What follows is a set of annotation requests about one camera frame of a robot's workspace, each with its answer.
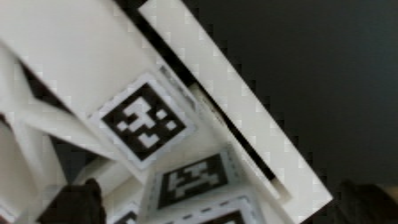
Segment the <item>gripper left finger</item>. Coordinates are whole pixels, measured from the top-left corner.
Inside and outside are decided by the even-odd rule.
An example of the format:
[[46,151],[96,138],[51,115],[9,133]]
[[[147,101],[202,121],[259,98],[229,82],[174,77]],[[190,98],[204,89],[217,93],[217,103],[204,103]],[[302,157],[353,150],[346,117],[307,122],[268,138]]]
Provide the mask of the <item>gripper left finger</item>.
[[41,224],[107,224],[101,187],[89,179],[82,185],[67,185],[43,211]]

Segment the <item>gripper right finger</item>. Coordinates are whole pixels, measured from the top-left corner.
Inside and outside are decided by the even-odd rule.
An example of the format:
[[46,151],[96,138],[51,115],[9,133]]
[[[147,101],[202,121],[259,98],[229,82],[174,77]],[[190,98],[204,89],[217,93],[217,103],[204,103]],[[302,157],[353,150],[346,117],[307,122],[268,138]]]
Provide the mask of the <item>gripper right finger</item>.
[[345,180],[330,204],[302,224],[398,224],[398,186]]

